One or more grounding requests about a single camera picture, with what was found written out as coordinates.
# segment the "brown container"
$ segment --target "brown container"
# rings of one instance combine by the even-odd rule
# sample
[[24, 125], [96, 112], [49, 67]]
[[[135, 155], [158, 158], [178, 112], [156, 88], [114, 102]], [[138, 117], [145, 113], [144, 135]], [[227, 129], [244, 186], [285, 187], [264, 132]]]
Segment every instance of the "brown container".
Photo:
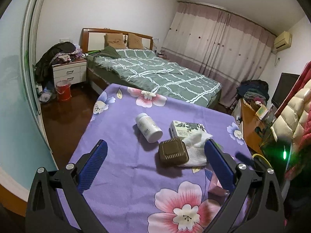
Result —
[[176, 137], [159, 144], [159, 157], [163, 166], [179, 166], [189, 161], [184, 142]]

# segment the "purple tablecloth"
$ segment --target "purple tablecloth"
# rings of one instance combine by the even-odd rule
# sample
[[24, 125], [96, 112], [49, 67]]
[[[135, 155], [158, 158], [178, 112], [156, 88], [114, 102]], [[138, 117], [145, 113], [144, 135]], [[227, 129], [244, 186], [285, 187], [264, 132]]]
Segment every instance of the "purple tablecloth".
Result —
[[[158, 143], [149, 144], [135, 123], [142, 112], [163, 130], [161, 141], [171, 138], [172, 120], [201, 123], [224, 152], [250, 157], [243, 139], [236, 135], [232, 116], [112, 84], [98, 98], [92, 121], [70, 160], [76, 163], [100, 139], [108, 144], [107, 158], [83, 196], [110, 233], [200, 233], [224, 198], [207, 192], [208, 167], [160, 166]], [[79, 228], [62, 191], [59, 196], [69, 222]], [[243, 210], [235, 224], [243, 218]]]

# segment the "red bucket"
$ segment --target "red bucket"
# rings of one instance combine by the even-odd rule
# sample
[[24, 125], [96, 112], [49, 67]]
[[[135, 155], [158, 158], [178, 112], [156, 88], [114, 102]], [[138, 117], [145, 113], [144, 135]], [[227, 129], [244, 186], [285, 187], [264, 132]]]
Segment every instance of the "red bucket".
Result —
[[61, 80], [56, 83], [56, 92], [58, 101], [67, 101], [71, 98], [70, 92], [71, 83], [67, 80]]

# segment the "green plaid duvet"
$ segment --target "green plaid duvet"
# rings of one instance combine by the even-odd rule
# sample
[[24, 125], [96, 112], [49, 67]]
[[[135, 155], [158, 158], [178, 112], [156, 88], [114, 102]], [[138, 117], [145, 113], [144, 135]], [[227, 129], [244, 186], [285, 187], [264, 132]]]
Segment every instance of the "green plaid duvet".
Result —
[[206, 107], [221, 84], [158, 58], [151, 50], [117, 50], [119, 59], [94, 55], [96, 66], [117, 74], [133, 87]]

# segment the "bed frame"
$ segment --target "bed frame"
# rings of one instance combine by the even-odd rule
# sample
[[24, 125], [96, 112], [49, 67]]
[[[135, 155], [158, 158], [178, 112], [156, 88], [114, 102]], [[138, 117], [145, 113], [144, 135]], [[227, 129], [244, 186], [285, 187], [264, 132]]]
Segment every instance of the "bed frame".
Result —
[[105, 47], [104, 35], [106, 33], [122, 33], [124, 39], [128, 39], [128, 34], [132, 33], [142, 38], [142, 44], [144, 47], [152, 50], [153, 38], [151, 36], [142, 35], [133, 32], [117, 31], [110, 29], [97, 29], [97, 28], [83, 28], [82, 29], [82, 51], [87, 53], [94, 50], [102, 50]]
[[[83, 28], [82, 29], [82, 52], [88, 53], [94, 50], [102, 50], [105, 48], [105, 38], [106, 33], [122, 33], [124, 40], [127, 41], [128, 34], [132, 33], [142, 38], [142, 44], [144, 47], [152, 50], [153, 48], [153, 38], [151, 36], [142, 35], [139, 33], [117, 31], [111, 29], [97, 29], [97, 28]], [[90, 82], [92, 88], [101, 94], [103, 90], [106, 89], [108, 84], [100, 78], [97, 74], [93, 73], [90, 69], [86, 69], [86, 78]]]

